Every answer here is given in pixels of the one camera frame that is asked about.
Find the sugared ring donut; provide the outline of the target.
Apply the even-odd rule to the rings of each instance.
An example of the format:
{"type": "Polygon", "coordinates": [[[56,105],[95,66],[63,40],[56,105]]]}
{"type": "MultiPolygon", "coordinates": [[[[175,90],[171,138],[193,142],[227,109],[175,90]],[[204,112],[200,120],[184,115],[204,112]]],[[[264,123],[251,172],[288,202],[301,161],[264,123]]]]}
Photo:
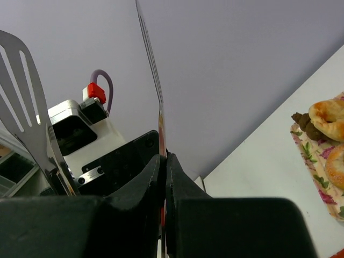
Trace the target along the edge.
{"type": "Polygon", "coordinates": [[[325,163],[325,174],[334,186],[343,190],[343,144],[330,152],[325,163]]]}

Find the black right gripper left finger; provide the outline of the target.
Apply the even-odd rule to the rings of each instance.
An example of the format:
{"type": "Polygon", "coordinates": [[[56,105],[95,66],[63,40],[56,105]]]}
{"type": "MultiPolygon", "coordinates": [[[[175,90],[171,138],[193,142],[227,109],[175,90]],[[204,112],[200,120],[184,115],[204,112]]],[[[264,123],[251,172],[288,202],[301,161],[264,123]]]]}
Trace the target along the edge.
{"type": "Polygon", "coordinates": [[[1,257],[156,257],[159,168],[155,155],[106,198],[1,199],[1,257]]]}

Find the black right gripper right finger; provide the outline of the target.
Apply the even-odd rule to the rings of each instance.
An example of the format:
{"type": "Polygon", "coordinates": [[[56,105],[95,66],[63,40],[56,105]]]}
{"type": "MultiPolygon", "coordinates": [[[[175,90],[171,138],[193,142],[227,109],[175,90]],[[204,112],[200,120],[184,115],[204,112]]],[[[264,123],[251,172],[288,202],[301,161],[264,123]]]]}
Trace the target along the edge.
{"type": "Polygon", "coordinates": [[[296,204],[285,198],[213,198],[166,165],[166,249],[170,257],[316,257],[296,204]]]}

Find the steel slotted tong blade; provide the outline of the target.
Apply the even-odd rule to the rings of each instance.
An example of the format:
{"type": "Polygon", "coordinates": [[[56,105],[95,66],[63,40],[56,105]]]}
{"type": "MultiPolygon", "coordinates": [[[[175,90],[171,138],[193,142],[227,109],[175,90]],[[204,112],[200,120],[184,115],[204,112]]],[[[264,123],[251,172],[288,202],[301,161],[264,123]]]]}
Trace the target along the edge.
{"type": "Polygon", "coordinates": [[[1,31],[1,122],[30,153],[58,195],[79,194],[48,115],[44,90],[27,46],[16,36],[1,31]]]}

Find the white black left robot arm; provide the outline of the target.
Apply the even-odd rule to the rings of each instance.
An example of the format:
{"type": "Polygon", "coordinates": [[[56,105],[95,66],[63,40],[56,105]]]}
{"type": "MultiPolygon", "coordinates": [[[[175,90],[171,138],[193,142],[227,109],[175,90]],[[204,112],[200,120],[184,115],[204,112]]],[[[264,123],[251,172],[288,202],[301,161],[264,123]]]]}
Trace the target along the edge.
{"type": "Polygon", "coordinates": [[[45,104],[18,126],[6,103],[1,121],[28,150],[54,195],[1,201],[1,257],[156,257],[166,160],[153,155],[140,173],[106,197],[79,195],[59,147],[96,149],[89,122],[71,115],[51,124],[45,104]]]}

